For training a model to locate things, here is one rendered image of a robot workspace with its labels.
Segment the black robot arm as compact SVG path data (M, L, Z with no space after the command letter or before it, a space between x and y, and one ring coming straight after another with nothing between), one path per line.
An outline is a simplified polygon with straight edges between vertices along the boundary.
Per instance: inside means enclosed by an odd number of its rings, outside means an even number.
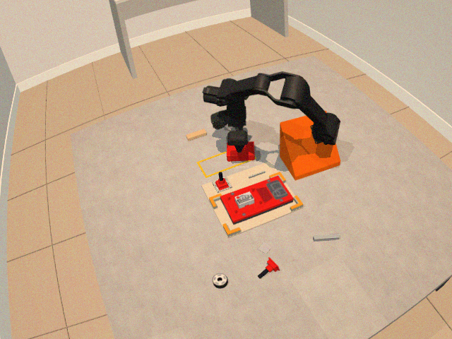
M275 99L268 88L271 81L284 79L284 86L280 99ZM340 128L340 120L335 114L325 113L321 106L311 97L307 81L296 74L278 72L271 75L258 73L244 80L225 78L220 87L206 86L203 88L203 101L219 107L226 106L229 111L242 111L244 101L250 95L267 96L276 105L290 109L300 109L313 125L310 126L315 144L335 145ZM223 129L227 124L232 127L231 118L227 116L227 109L211 114L210 121L214 129ZM316 143L317 142L317 143Z

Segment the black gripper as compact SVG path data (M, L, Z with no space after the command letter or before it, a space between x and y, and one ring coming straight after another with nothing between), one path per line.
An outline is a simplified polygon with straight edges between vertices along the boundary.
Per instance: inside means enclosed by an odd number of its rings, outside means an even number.
M228 145L234 145L237 152L240 153L243 147L248 144L248 134L243 131L243 127L246 126L246 106L239 112L227 109L227 116L231 118L232 127L236 129L236 131L227 133Z

